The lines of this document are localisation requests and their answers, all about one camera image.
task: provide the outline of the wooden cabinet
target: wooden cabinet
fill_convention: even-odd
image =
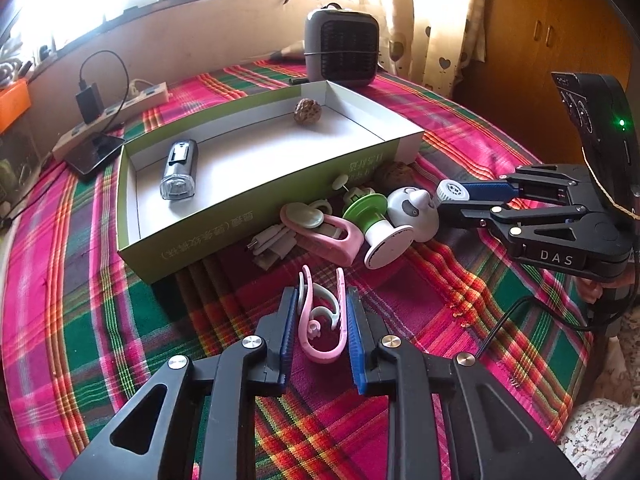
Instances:
[[[580,139],[551,72],[614,75],[626,88],[632,41],[607,0],[487,0],[486,62],[454,99],[543,162],[581,162]]]

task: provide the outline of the black power cord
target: black power cord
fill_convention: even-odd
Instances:
[[[116,54],[113,50],[109,50],[108,48],[104,48],[102,50],[96,50],[93,54],[91,54],[89,57],[87,57],[87,59],[85,59],[82,62],[82,65],[80,65],[80,70],[79,70],[79,73],[78,73],[78,79],[79,79],[78,85],[80,86],[80,88],[86,88],[86,82],[84,81],[84,79],[82,79],[82,69],[84,68],[84,66],[85,66],[87,61],[89,61],[92,57],[97,56],[98,54],[112,54],[113,56],[118,58],[118,61],[120,62],[120,64],[122,65],[122,69],[124,70],[124,75],[127,78],[127,85],[125,86],[124,97],[122,98],[122,101],[120,102],[120,106],[116,110],[116,113],[114,113],[114,115],[111,117],[109,122],[106,124],[106,126],[103,129],[101,129],[100,132],[98,133],[98,135],[101,135],[101,134],[105,133],[106,131],[108,131],[109,127],[113,124],[113,121],[116,119],[116,117],[118,116],[118,114],[122,110],[122,107],[124,106],[124,103],[127,102],[127,97],[129,95],[129,85],[130,85],[131,81],[129,79],[129,71],[127,70],[127,66],[124,64],[124,61],[122,60],[122,58],[120,56],[118,56],[118,54]]]
[[[122,58],[116,52],[114,52],[113,50],[109,50],[109,49],[105,48],[105,49],[102,49],[102,50],[97,50],[96,52],[91,54],[80,65],[80,70],[79,70],[79,73],[78,73],[80,87],[81,88],[82,87],[86,87],[86,82],[84,81],[84,79],[82,79],[82,69],[84,68],[86,62],[89,61],[93,56],[97,56],[98,54],[103,54],[103,53],[113,54],[116,58],[118,58],[118,61],[120,62],[120,64],[122,65],[122,69],[124,70],[124,75],[125,75],[125,77],[127,79],[127,85],[125,86],[124,97],[122,98],[122,101],[120,102],[120,106],[116,110],[116,113],[114,113],[114,115],[111,117],[111,119],[106,124],[106,126],[103,129],[101,129],[100,132],[97,135],[102,135],[106,131],[108,131],[110,126],[113,124],[113,121],[116,120],[116,117],[119,115],[120,111],[122,110],[122,107],[124,106],[124,103],[127,102],[127,97],[129,95],[129,85],[130,85],[129,71],[127,70],[127,66],[124,64],[124,61],[122,60]],[[65,169],[63,168],[62,171],[60,171],[53,178],[53,180],[49,183],[49,185],[47,186],[47,188],[43,192],[41,192],[34,200],[29,202],[24,207],[24,209],[21,209],[20,211],[18,211],[18,213],[15,216],[12,217],[11,213],[14,212],[15,209],[29,197],[29,195],[31,194],[31,191],[33,191],[35,189],[35,187],[42,181],[43,178],[45,178],[47,175],[51,174],[52,171],[53,170],[49,171],[46,175],[41,176],[38,179],[38,181],[35,184],[33,184],[33,186],[31,186],[30,190],[28,190],[24,194],[24,196],[20,200],[18,200],[18,202],[16,202],[14,204],[14,206],[12,206],[11,209],[9,209],[9,212],[4,217],[0,218],[0,230],[8,229],[9,227],[11,227],[11,224],[15,221],[15,219],[17,219],[18,216],[20,216],[22,213],[27,211],[27,209],[29,209],[31,206],[33,206],[35,203],[37,203],[38,200],[40,200],[47,193],[47,191],[49,191],[49,189],[51,189],[51,187],[56,183],[56,181],[60,178],[60,175],[65,173]]]
[[[49,182],[49,185],[46,187],[46,189],[44,189],[34,200],[29,202],[23,209],[18,211],[15,216],[10,216],[11,213],[14,212],[15,209],[29,197],[31,191],[33,191],[35,187],[45,178],[44,176],[41,176],[38,181],[33,184],[33,186],[31,186],[31,189],[28,190],[28,192],[25,193],[25,195],[20,200],[18,200],[18,202],[16,202],[11,209],[9,209],[9,212],[4,217],[2,217],[2,219],[0,219],[0,230],[10,228],[14,221],[18,218],[18,216],[27,211],[27,209],[32,207],[34,204],[37,204],[38,200],[40,200],[47,193],[47,191],[49,191],[49,189],[51,189],[51,187],[56,183],[56,181],[60,178],[60,175],[62,175],[63,173],[65,173],[65,168],[62,168],[62,170],[52,179],[52,181]]]
[[[498,323],[491,329],[488,333],[482,345],[476,352],[476,359],[479,359],[482,354],[487,350],[491,342],[494,340],[497,333],[500,331],[504,323],[509,319],[509,316],[513,314],[518,308],[523,306],[524,304],[533,304],[540,309],[544,310],[548,313],[553,319],[555,319],[558,323],[575,330],[576,332],[597,332],[602,330],[606,326],[613,323],[615,320],[619,319],[624,315],[624,313],[629,310],[635,303],[636,295],[638,294],[638,287],[640,286],[640,240],[636,238],[634,241],[634,286],[631,291],[627,295],[624,300],[624,307],[618,310],[615,314],[598,323],[587,324],[587,325],[579,325],[567,321],[564,317],[560,316],[555,310],[549,307],[547,304],[540,301],[535,296],[524,296],[519,300],[515,301],[506,311],[502,314],[502,317],[498,320]]]

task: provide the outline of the bed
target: bed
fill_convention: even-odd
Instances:
[[[132,139],[189,113],[287,85],[300,64],[256,62],[176,84],[169,102],[131,121]],[[500,130],[443,97],[386,73],[360,89],[424,130],[412,164],[433,192],[442,178],[497,178],[534,157]],[[63,174],[20,219],[4,286],[2,367],[19,441],[46,478],[58,478],[161,364],[174,354],[219,353],[273,312],[303,264],[333,288],[333,267],[296,252],[268,274],[240,244],[145,285],[116,254],[116,165],[82,184]],[[527,206],[517,201],[514,206]],[[510,262],[483,230],[442,227],[379,270],[358,258],[349,285],[388,326],[425,352],[474,351],[517,298],[535,294],[582,319],[571,279]],[[536,422],[556,438],[574,404],[592,346],[589,334],[521,309],[483,362]],[[257,477],[383,479],[386,402],[353,388],[346,352],[328,367],[298,348],[290,387],[258,403]],[[442,435],[442,424],[439,425]],[[440,443],[444,478],[449,471]]]

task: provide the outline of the walnut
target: walnut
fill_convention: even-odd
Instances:
[[[390,194],[401,187],[415,186],[414,170],[404,162],[385,162],[376,169],[373,182],[377,192]]]
[[[298,124],[315,124],[320,120],[322,107],[313,99],[300,99],[293,112],[293,118]]]

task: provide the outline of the white wall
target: white wall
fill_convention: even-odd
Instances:
[[[308,12],[329,2],[365,10],[385,28],[382,10],[359,0],[200,0],[160,10],[100,34],[52,63],[30,85],[32,105],[16,128],[30,130],[44,156],[58,137],[81,122],[75,95],[78,70],[89,54],[108,48],[127,65],[130,77],[177,82],[243,61],[267,57],[304,37]],[[96,82],[105,106],[119,102],[124,74],[108,54],[91,59],[84,79]]]

